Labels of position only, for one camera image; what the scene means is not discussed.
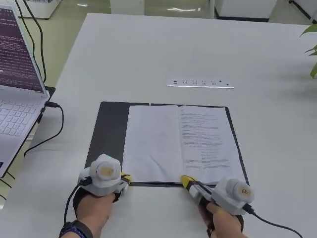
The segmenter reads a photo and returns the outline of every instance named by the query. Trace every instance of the laptop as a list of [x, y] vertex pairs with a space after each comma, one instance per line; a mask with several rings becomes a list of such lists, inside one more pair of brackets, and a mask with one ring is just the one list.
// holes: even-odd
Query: laptop
[[0, 4], [0, 177], [48, 99], [13, 7]]

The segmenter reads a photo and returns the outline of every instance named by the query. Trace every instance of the document page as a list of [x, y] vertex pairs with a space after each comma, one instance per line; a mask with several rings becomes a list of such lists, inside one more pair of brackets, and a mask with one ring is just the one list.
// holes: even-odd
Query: document page
[[179, 108], [183, 173], [206, 184], [245, 181], [225, 108]]
[[180, 182], [178, 106], [131, 106], [122, 171], [133, 182]]

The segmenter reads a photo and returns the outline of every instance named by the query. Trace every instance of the laptop screen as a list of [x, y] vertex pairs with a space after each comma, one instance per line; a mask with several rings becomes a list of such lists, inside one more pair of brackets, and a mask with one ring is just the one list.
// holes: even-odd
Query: laptop screen
[[0, 85], [43, 91], [17, 19], [0, 7]]

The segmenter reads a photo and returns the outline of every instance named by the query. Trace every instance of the cable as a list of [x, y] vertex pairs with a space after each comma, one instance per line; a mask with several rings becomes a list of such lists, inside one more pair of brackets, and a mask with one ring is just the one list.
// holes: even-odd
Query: cable
[[33, 12], [31, 11], [29, 5], [26, 3], [26, 0], [23, 0], [24, 2], [24, 5], [26, 6], [26, 8], [28, 9], [31, 17], [33, 18], [35, 24], [38, 26], [39, 30], [40, 30], [40, 37], [41, 37], [41, 59], [42, 59], [42, 65], [43, 65], [43, 72], [44, 72], [44, 79], [43, 79], [43, 82], [45, 83], [46, 82], [46, 67], [45, 67], [45, 61], [44, 61], [44, 52], [43, 52], [43, 31], [42, 31], [42, 28], [41, 26], [39, 25], [37, 19], [35, 18], [35, 16], [33, 15]]
[[282, 226], [282, 225], [279, 225], [279, 224], [276, 224], [276, 223], [273, 223], [273, 222], [269, 222], [269, 221], [263, 219], [262, 217], [258, 216], [258, 215], [255, 213], [253, 207], [252, 207], [250, 204], [248, 204], [248, 203], [243, 206], [243, 209], [244, 209], [247, 213], [249, 213], [249, 214], [255, 216], [256, 218], [258, 218], [260, 221], [263, 221], [263, 222], [265, 222], [265, 223], [267, 223], [267, 224], [269, 224], [269, 225], [272, 225], [272, 226], [274, 226], [274, 227], [279, 227], [279, 228], [283, 228], [283, 229], [289, 230], [289, 231], [291, 231], [291, 232], [294, 232], [294, 233], [295, 233], [296, 235], [298, 235], [300, 238], [303, 238], [303, 236], [302, 236], [298, 231], [296, 231], [296, 230], [294, 230], [294, 229], [292, 229], [292, 228], [289, 228], [289, 227], [286, 227], [286, 226]]
[[0, 197], [2, 197], [2, 198], [6, 201], [6, 198], [5, 198], [5, 197], [3, 197], [1, 194], [0, 194]]
[[28, 26], [27, 26], [26, 23], [25, 23], [25, 20], [24, 20], [23, 14], [22, 14], [22, 10], [21, 10], [21, 8], [20, 8], [20, 5], [19, 5], [18, 1], [17, 1], [17, 0], [14, 0], [14, 1], [15, 1], [16, 6], [17, 6], [18, 9], [19, 9], [19, 12], [20, 12], [20, 16], [21, 16], [23, 25], [24, 25], [26, 31], [28, 32], [29, 37], [31, 38], [31, 41], [32, 41], [32, 55], [33, 55], [33, 59], [34, 59], [36, 68], [38, 68], [38, 71], [39, 71], [39, 73], [40, 73], [40, 76], [42, 77], [40, 68], [39, 68], [38, 63], [36, 62], [36, 59], [35, 59], [35, 43], [34, 43], [33, 37], [32, 37], [32, 35], [31, 35], [31, 32], [29, 31]]
[[253, 216], [255, 216], [256, 218], [258, 218], [259, 220], [269, 224], [269, 225], [272, 225], [272, 226], [275, 226], [275, 227], [280, 227], [280, 228], [283, 228], [283, 229], [286, 229], [286, 230], [289, 230], [291, 232], [294, 232], [296, 235], [298, 235], [300, 238], [303, 238], [303, 236], [296, 230], [292, 229], [292, 228], [289, 228], [289, 227], [286, 227], [286, 226], [282, 226], [282, 225], [279, 225], [279, 224], [275, 224], [273, 222], [269, 222], [267, 220], [264, 220], [262, 217], [258, 216], [257, 214], [253, 214]]
[[59, 109], [60, 109], [60, 111], [61, 111], [61, 120], [62, 120], [62, 121], [61, 121], [60, 130], [59, 130], [59, 132], [58, 132], [56, 135], [54, 135], [54, 136], [52, 136], [52, 137], [50, 137], [50, 138], [48, 138], [48, 139], [46, 139], [46, 140], [40, 142], [39, 144], [37, 144], [37, 145], [35, 145], [35, 146], [32, 146], [31, 148], [27, 149], [27, 150], [24, 152], [24, 156], [25, 156], [26, 153], [29, 152], [30, 150], [32, 150], [32, 149], [34, 149], [34, 148], [36, 148], [36, 147], [38, 147], [38, 146], [44, 144], [45, 142], [48, 142], [49, 140], [52, 140], [52, 139], [54, 139], [55, 137], [57, 137], [57, 136], [61, 133], [61, 131], [63, 130], [63, 128], [64, 128], [64, 110], [63, 110], [63, 108], [62, 108], [59, 104], [53, 103], [53, 102], [46, 102], [46, 103], [45, 103], [45, 106], [46, 106], [46, 107], [49, 107], [49, 108], [59, 108]]
[[92, 178], [86, 177], [85, 179], [80, 180], [80, 182], [74, 187], [74, 189], [72, 190], [72, 192], [70, 193], [67, 202], [66, 202], [66, 207], [65, 207], [65, 212], [64, 212], [64, 225], [67, 222], [67, 211], [68, 211], [68, 207], [69, 207], [69, 203], [70, 203], [70, 199], [72, 198], [72, 196], [74, 195], [74, 193], [76, 192], [76, 190], [80, 187], [80, 186], [87, 186], [90, 185], [92, 183]]
[[3, 182], [4, 184], [6, 184], [8, 187], [12, 188], [10, 184], [8, 184], [6, 181], [0, 179], [1, 182]]
[[13, 178], [15, 180], [15, 177], [12, 174], [10, 174], [9, 172], [7, 172], [7, 174], [10, 175], [11, 178]]
[[81, 186], [81, 184], [77, 184], [74, 189], [72, 190], [72, 192], [70, 193], [70, 196], [68, 197], [68, 200], [66, 202], [66, 207], [65, 207], [65, 212], [64, 212], [64, 225], [67, 222], [67, 211], [68, 211], [68, 207], [69, 207], [69, 203], [70, 203], [70, 199], [72, 198], [72, 196], [74, 195], [74, 193], [76, 192], [76, 190]]

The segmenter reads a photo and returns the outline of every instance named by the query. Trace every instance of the power strip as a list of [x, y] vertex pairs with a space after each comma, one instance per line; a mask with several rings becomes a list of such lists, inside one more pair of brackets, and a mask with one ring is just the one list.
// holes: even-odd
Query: power strip
[[230, 83], [222, 80], [210, 79], [169, 79], [168, 87], [194, 87], [194, 88], [234, 88]]

